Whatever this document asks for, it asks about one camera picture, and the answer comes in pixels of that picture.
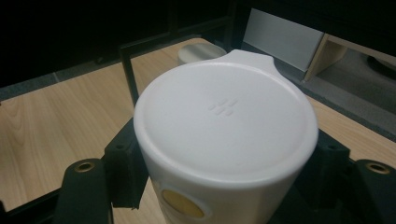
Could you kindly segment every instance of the white panel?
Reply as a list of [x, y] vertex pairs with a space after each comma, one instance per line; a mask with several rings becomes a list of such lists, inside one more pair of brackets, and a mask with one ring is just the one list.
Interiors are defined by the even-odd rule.
[[323, 33], [252, 9], [244, 42], [306, 72]]

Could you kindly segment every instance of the light wood panel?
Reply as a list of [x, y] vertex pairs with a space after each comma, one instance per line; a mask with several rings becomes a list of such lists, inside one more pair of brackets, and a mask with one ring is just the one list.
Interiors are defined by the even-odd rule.
[[[192, 39], [132, 59], [139, 92], [177, 66]], [[320, 128], [352, 149], [351, 157], [396, 166], [395, 143], [310, 98]], [[10, 210], [57, 189], [73, 162], [101, 158], [134, 113], [120, 63], [0, 105], [0, 200]], [[141, 208], [114, 209], [116, 223], [165, 223], [148, 182]]]

